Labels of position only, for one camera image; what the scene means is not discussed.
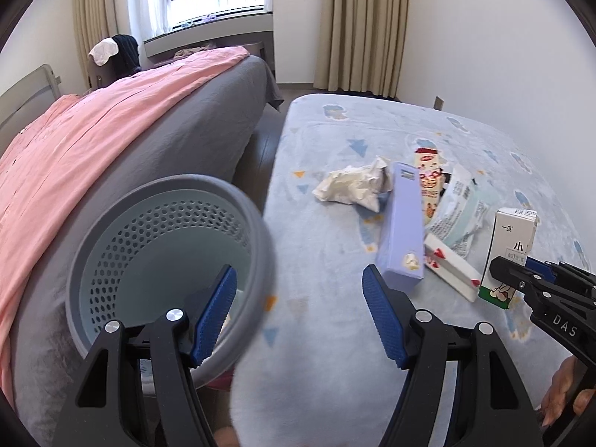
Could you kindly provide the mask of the person's right hand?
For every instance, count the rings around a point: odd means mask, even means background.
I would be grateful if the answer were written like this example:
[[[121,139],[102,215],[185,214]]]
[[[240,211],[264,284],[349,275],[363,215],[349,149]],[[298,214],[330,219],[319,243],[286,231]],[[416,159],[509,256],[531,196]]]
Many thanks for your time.
[[[552,377],[551,386],[546,392],[540,404],[542,412],[542,427],[549,427],[563,413],[566,406],[567,394],[570,393],[575,379],[575,372],[578,367],[578,360],[575,356],[566,358],[558,371]],[[582,390],[574,400],[573,410],[576,416],[582,416],[595,390]]]

